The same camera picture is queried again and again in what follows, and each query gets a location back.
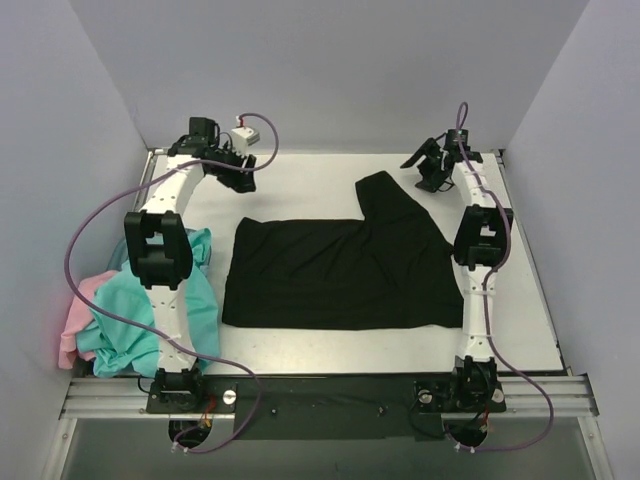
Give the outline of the black t shirt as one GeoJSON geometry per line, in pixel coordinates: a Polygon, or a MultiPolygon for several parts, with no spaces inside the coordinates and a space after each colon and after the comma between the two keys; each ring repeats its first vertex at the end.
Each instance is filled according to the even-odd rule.
{"type": "Polygon", "coordinates": [[[243,219],[222,321],[239,328],[459,328],[463,298],[430,213],[385,171],[355,184],[362,219],[243,219]]]}

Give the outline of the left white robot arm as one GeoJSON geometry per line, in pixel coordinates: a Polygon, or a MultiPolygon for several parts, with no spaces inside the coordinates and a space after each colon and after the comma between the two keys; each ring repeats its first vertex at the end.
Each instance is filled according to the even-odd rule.
{"type": "Polygon", "coordinates": [[[256,190],[252,169],[256,157],[248,152],[259,132],[239,116],[236,127],[220,140],[212,119],[192,117],[188,133],[167,152],[167,173],[137,212],[124,219],[129,265],[150,301],[159,341],[158,373],[181,377],[193,371],[196,358],[189,333],[186,282],[193,270],[193,253],[182,215],[195,188],[210,175],[233,191],[256,190]]]}

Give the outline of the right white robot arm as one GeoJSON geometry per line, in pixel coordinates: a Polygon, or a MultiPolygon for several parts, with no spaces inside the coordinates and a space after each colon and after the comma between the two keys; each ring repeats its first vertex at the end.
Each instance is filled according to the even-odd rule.
{"type": "Polygon", "coordinates": [[[453,244],[463,280],[463,327],[446,396],[454,407],[469,409],[481,398],[490,400],[497,386],[491,313],[497,273],[511,251],[513,212],[489,186],[466,129],[427,139],[401,167],[417,168],[416,188],[431,194],[455,189],[465,205],[453,244]]]}

